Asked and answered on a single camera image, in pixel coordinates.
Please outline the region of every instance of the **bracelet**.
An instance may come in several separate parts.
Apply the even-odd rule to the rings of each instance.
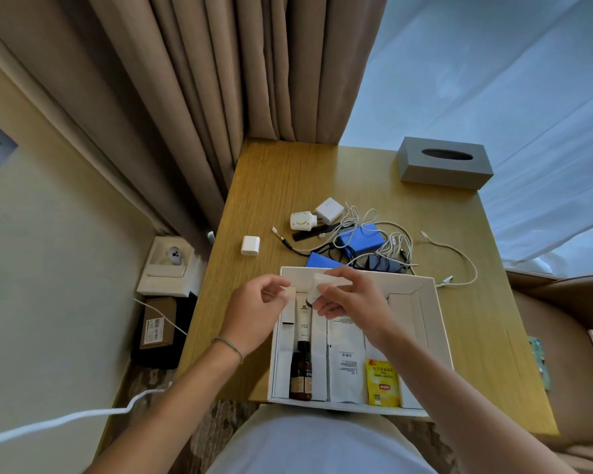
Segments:
[[[240,350],[237,349],[237,346],[234,345],[232,342],[230,342],[228,339],[226,339],[225,337],[221,337],[221,336],[215,336],[213,339],[211,339],[211,344],[216,342],[216,341],[221,341],[221,342],[225,342],[227,343],[230,347],[232,347],[232,349],[239,354],[240,359],[241,359],[241,363],[240,364],[244,364],[244,355],[241,353]]]

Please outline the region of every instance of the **wooden desk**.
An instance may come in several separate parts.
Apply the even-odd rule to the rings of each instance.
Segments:
[[[307,259],[287,250],[270,227],[288,237],[290,213],[313,211],[330,196],[356,205],[361,215],[373,207],[379,221],[402,224],[413,236],[413,261],[419,263],[415,271],[420,276],[441,281],[454,275],[455,281],[465,281],[472,269],[455,252],[424,242],[419,230],[470,257],[479,270],[477,282],[438,290],[455,369],[525,429],[557,434],[479,195],[399,182],[395,151],[245,144],[178,372],[184,372],[217,335],[234,288],[264,273],[278,274],[281,266],[305,265]],[[245,235],[261,238],[259,256],[240,254]],[[318,238],[299,246],[316,244]],[[264,402],[269,363],[270,338],[246,358],[218,397]]]

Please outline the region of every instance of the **oval slot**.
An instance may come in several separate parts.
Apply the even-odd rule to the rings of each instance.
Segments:
[[[427,156],[432,156],[433,158],[440,158],[443,160],[470,161],[472,159],[472,155],[469,155],[468,153],[462,153],[461,151],[427,148],[426,150],[422,150],[422,153]]]

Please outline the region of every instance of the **yellow tea packet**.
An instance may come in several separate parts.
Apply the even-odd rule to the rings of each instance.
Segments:
[[[367,359],[367,390],[372,406],[398,408],[402,405],[398,374],[386,361]]]

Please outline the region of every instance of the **person's left hand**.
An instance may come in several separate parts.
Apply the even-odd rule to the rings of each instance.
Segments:
[[[274,274],[242,284],[231,294],[219,335],[232,342],[242,356],[256,350],[272,332],[288,302],[288,294],[281,287],[291,284]]]

